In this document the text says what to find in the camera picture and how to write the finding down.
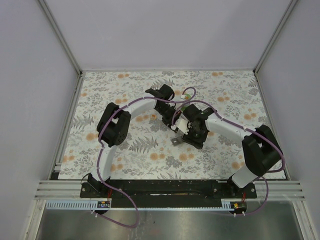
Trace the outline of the green pill bottle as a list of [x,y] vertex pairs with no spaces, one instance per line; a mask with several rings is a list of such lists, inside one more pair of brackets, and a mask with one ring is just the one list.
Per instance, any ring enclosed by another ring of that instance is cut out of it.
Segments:
[[187,108],[188,108],[188,106],[183,106],[180,110],[181,110],[182,112],[184,112]]

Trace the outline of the grey weekly pill organizer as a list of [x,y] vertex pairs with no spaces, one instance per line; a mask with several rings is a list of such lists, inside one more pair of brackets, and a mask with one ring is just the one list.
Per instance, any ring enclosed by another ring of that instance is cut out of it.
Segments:
[[183,141],[182,141],[182,137],[181,137],[181,136],[175,137],[175,138],[172,138],[172,139],[171,139],[171,143],[172,143],[173,146],[178,146],[178,145],[180,145],[182,142],[183,142]]

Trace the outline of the green bottle cap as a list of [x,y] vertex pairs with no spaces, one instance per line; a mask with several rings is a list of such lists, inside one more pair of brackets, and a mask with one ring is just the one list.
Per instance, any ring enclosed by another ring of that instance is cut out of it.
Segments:
[[185,100],[188,100],[188,99],[190,99],[192,97],[192,95],[190,95],[190,94],[188,94],[188,93],[185,93],[184,94],[184,99]]

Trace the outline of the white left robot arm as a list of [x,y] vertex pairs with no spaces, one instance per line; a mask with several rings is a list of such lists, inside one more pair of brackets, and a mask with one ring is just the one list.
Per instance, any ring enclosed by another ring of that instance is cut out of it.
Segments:
[[101,150],[98,154],[95,170],[88,175],[88,184],[91,192],[98,198],[107,195],[109,186],[107,181],[111,176],[111,165],[117,146],[123,143],[128,135],[130,121],[145,111],[156,110],[162,116],[162,122],[168,128],[172,127],[172,120],[176,111],[173,102],[175,93],[172,88],[164,84],[160,89],[148,89],[142,97],[135,99],[124,106],[113,102],[109,103],[96,130]]

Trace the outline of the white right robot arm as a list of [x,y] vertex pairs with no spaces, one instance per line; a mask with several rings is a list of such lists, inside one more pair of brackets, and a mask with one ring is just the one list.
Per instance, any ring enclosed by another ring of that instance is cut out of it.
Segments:
[[277,162],[282,162],[281,170],[284,168],[282,150],[271,129],[264,124],[250,129],[222,117],[211,106],[200,110],[191,104],[175,120],[174,126],[184,133],[182,140],[197,149],[203,147],[209,132],[242,146],[244,166],[229,178],[231,183],[227,186],[233,198],[243,195],[249,183],[270,172]]

